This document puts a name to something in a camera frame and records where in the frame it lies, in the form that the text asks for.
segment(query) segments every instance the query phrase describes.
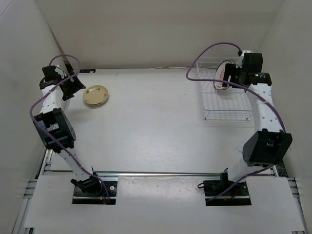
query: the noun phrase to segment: yellow petri dish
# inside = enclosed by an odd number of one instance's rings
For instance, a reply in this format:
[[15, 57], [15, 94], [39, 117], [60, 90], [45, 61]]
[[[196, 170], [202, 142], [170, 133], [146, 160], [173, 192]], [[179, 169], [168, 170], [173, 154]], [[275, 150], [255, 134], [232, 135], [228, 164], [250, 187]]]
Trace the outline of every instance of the yellow petri dish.
[[107, 88], [101, 85], [94, 85], [84, 91], [82, 98], [88, 105], [98, 106], [107, 100], [108, 95]]

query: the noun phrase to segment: black mounting plate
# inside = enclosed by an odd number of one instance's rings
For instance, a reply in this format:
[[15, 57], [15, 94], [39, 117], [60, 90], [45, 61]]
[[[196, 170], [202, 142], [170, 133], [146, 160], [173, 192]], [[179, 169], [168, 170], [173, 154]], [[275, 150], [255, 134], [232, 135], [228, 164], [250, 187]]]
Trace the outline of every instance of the black mounting plate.
[[101, 200], [100, 197], [102, 194], [91, 195], [88, 193], [83, 193], [78, 186], [74, 188], [72, 204], [97, 204], [97, 205], [115, 205], [116, 196], [117, 196], [117, 185], [118, 181], [104, 181], [104, 184], [107, 187], [110, 204], [106, 204], [104, 200]]
[[224, 196], [218, 197], [212, 201], [210, 198], [220, 194], [228, 187], [221, 186], [220, 180], [205, 180], [204, 182], [204, 192], [206, 200], [206, 206], [248, 206], [251, 205], [251, 200], [249, 198], [249, 192], [247, 183], [238, 183], [231, 190], [229, 190]]

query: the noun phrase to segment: wire rack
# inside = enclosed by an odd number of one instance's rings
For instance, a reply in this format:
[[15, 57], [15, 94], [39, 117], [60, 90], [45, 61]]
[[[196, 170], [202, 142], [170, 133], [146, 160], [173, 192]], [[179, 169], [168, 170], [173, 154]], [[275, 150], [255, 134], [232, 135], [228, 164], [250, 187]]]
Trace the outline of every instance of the wire rack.
[[[198, 79], [214, 79], [218, 65], [238, 57], [203, 57], [196, 63]], [[235, 120], [253, 124], [252, 108], [242, 89], [215, 89], [214, 82], [198, 82], [203, 120]]]

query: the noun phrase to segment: black cable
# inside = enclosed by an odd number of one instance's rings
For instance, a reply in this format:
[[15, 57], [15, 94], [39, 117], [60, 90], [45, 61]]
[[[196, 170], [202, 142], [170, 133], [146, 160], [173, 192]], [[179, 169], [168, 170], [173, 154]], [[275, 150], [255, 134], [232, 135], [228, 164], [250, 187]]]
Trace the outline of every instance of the black cable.
[[234, 60], [234, 59], [230, 59], [230, 61], [233, 61], [233, 62], [234, 62], [234, 64], [236, 65], [236, 62], [235, 62], [235, 60]]
[[203, 189], [204, 188], [204, 183], [200, 183], [200, 184], [198, 184], [197, 185], [197, 187], [199, 188], [199, 189]]

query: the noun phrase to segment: dish rack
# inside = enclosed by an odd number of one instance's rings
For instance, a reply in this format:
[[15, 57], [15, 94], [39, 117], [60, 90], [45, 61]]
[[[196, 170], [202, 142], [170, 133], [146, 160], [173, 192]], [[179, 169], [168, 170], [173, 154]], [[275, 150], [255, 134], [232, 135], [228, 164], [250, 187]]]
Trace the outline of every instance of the dish rack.
[[[238, 57], [202, 57], [197, 63], [198, 79], [214, 79], [218, 65], [224, 60], [238, 61]], [[199, 101], [203, 120], [234, 120], [253, 124], [252, 108], [245, 91], [229, 87], [215, 89], [212, 81], [199, 81]]]

